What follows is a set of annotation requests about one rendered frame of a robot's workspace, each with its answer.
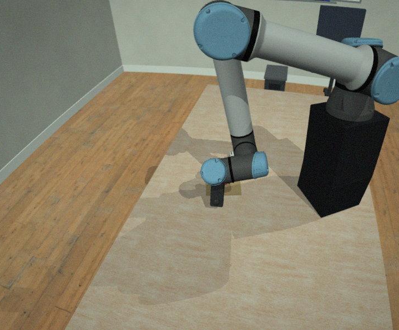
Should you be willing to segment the tan flat mat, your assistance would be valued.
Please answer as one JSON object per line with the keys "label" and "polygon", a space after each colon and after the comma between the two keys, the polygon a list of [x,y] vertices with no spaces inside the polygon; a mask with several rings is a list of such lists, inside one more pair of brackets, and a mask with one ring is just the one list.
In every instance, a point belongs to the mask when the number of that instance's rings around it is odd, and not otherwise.
{"label": "tan flat mat", "polygon": [[[206,183],[206,196],[210,196],[210,194],[211,194],[211,185]],[[224,195],[225,196],[241,195],[240,181],[230,184],[229,183],[225,184]]]}

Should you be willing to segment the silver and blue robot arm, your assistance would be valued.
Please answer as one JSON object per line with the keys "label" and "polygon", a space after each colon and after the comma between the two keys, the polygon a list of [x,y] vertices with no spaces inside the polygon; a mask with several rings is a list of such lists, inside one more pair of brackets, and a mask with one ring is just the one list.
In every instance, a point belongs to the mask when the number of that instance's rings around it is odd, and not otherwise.
{"label": "silver and blue robot arm", "polygon": [[214,61],[234,151],[201,167],[202,179],[211,185],[211,206],[223,207],[225,183],[269,173],[265,152],[256,148],[241,61],[261,58],[335,79],[326,111],[346,121],[370,120],[374,101],[399,100],[399,56],[382,49],[381,39],[340,43],[266,21],[260,11],[224,0],[204,5],[194,27],[198,47]]}

